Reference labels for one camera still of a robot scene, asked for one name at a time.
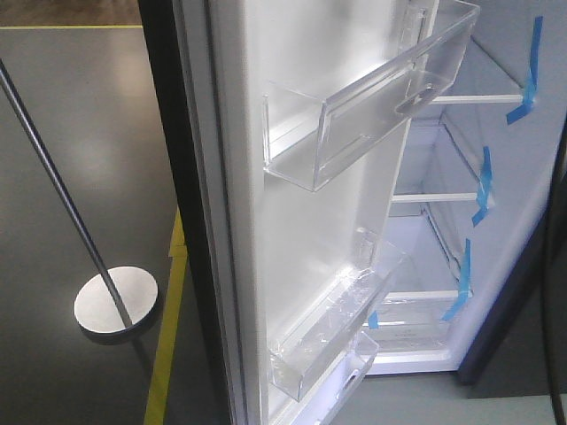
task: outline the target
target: yellow tape line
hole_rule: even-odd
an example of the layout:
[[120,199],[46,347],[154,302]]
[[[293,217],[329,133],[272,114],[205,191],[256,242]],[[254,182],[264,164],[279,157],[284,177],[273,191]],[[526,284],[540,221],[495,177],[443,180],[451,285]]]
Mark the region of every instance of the yellow tape line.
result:
[[175,216],[174,230],[169,245],[169,257],[171,258],[171,271],[159,331],[158,349],[153,362],[150,390],[145,407],[144,425],[162,425],[166,415],[169,378],[174,358],[175,336],[187,266],[187,248],[179,211]]
[[141,25],[30,25],[0,27],[0,29],[138,29]]

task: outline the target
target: lamp base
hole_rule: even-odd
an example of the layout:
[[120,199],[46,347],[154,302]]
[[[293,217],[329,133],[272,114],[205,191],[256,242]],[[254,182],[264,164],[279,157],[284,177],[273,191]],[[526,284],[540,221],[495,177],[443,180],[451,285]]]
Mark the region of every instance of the lamp base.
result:
[[100,274],[81,288],[74,301],[74,317],[82,328],[99,335],[113,335],[135,328],[153,309],[158,284],[151,274],[138,267],[108,270],[132,320],[126,327]]

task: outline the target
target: gray floor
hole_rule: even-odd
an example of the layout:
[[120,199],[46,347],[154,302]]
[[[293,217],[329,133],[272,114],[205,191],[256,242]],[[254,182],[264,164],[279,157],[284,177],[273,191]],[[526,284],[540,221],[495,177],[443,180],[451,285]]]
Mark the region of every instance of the gray floor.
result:
[[[142,30],[0,30],[0,57],[107,266],[165,293],[175,194]],[[4,94],[0,122],[0,423],[140,424],[159,324],[138,352],[81,333],[96,270]]]
[[366,378],[332,425],[555,423],[548,397],[470,399],[468,391],[451,374]]
[[141,23],[136,0],[0,1],[0,27]]

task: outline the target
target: refrigerator shelf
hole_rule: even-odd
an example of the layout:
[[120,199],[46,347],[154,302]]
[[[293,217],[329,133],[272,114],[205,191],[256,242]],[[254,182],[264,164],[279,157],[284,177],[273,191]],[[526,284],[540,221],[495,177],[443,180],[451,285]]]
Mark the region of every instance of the refrigerator shelf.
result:
[[309,396],[300,402],[288,400],[270,417],[270,425],[329,424],[369,371],[378,349],[372,338],[358,332]]
[[396,269],[392,291],[375,307],[377,328],[365,323],[365,332],[378,342],[381,352],[447,347],[451,321],[442,319],[459,295],[457,257],[462,254],[447,255],[454,244],[450,239],[459,238],[454,228],[439,228],[430,213],[424,209],[417,216],[391,217],[386,225],[384,237],[407,252],[408,259]]
[[392,201],[476,201],[479,172],[473,167],[478,165],[469,164],[443,124],[414,120]]
[[433,34],[422,39],[431,11],[411,4],[401,54],[377,58],[377,68],[351,69],[352,79],[344,72],[311,75],[315,82],[305,88],[270,82],[263,113],[267,173],[317,191],[451,86],[478,7],[439,0]]
[[382,243],[372,269],[339,273],[325,298],[290,332],[268,342],[269,380],[300,401],[348,341],[361,329],[369,309],[390,290],[392,272],[405,255]]
[[476,42],[473,35],[453,86],[435,98],[431,105],[521,104],[523,100],[524,88]]

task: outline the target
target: blue tape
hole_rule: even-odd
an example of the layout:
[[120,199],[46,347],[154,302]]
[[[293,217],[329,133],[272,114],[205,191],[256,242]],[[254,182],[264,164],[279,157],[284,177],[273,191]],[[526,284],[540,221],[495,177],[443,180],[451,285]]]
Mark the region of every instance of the blue tape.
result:
[[447,310],[441,320],[451,321],[459,313],[469,299],[470,292],[470,240],[465,241],[464,256],[461,264],[461,277],[459,278],[459,295],[454,304]]
[[369,316],[369,328],[378,329],[378,313],[376,311]]
[[538,16],[533,23],[532,48],[530,50],[530,67],[524,87],[524,100],[514,111],[506,116],[508,125],[525,117],[533,110],[533,102],[538,92],[538,78],[540,68],[540,42],[543,29],[543,16]]
[[476,227],[480,221],[484,220],[488,214],[488,198],[493,186],[493,164],[490,159],[490,148],[482,149],[485,160],[480,170],[480,182],[478,183],[477,204],[478,212],[472,216],[472,225]]

